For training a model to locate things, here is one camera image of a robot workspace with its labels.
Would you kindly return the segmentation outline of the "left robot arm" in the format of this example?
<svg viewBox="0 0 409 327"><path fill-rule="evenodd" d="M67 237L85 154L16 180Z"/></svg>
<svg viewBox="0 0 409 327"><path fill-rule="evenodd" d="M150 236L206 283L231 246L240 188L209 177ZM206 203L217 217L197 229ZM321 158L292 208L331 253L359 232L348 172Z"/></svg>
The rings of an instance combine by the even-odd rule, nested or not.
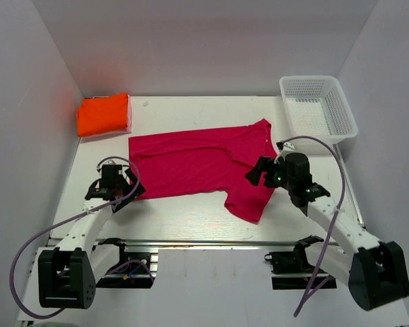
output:
<svg viewBox="0 0 409 327"><path fill-rule="evenodd" d="M44 308L87 309L97 282L130 265L124 240L100 240L99 235L111 216L141 196L145 188L130 167L113 160L97 170L100 177L85 195L84 216L55 248L43 250L38 257L39 302Z"/></svg>

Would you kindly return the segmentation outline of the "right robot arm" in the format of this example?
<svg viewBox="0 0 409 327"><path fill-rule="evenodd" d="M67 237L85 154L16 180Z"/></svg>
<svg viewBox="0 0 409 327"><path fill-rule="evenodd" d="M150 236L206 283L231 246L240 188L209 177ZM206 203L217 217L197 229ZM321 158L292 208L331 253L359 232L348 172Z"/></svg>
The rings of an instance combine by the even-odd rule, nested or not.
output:
<svg viewBox="0 0 409 327"><path fill-rule="evenodd" d="M314 275L323 270L346 285L366 311L409 296L402 248L396 242L382 242L340 211L330 193L313 181L306 155L260 157L245 177L254 186L285 189L291 202L339 245L330 249L317 236L298 241L293 253L299 270Z"/></svg>

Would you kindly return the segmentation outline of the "magenta t shirt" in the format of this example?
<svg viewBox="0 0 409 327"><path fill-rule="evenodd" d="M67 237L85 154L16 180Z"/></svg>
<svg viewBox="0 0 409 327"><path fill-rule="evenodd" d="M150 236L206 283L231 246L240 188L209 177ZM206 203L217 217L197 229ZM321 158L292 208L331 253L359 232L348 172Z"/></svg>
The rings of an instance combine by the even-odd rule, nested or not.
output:
<svg viewBox="0 0 409 327"><path fill-rule="evenodd" d="M237 127L134 136L128 149L146 200L223 191L231 214L257 223L273 194L245 177L260 157L277 155L266 119Z"/></svg>

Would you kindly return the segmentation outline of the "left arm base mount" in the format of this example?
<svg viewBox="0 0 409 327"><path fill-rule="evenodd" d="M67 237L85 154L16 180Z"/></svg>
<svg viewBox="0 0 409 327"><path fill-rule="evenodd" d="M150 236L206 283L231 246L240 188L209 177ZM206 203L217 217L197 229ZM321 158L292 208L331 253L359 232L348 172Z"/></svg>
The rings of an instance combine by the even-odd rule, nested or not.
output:
<svg viewBox="0 0 409 327"><path fill-rule="evenodd" d="M108 238L92 246L91 253L109 245L119 260L97 282L97 289L150 289L157 274L157 251L128 245L120 238Z"/></svg>

